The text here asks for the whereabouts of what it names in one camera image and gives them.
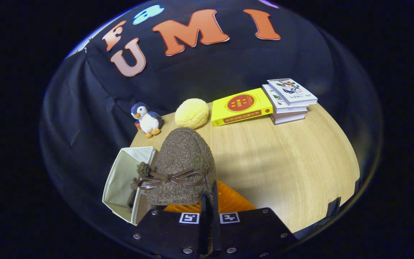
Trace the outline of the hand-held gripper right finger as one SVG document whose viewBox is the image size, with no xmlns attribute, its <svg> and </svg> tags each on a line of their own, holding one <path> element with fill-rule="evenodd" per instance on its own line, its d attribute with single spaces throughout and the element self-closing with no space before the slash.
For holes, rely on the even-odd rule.
<svg viewBox="0 0 414 259">
<path fill-rule="evenodd" d="M 271 208 L 246 210 L 248 202 L 217 181 L 212 200 L 212 258 L 270 259 L 297 243 Z"/>
</svg>

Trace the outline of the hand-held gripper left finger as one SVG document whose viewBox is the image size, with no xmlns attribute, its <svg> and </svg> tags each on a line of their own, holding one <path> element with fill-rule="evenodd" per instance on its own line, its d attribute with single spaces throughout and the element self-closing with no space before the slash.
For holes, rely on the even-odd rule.
<svg viewBox="0 0 414 259">
<path fill-rule="evenodd" d="M 150 257 L 201 259 L 209 254 L 209 200 L 200 213 L 151 209 L 132 232 L 132 245 Z"/>
</svg>

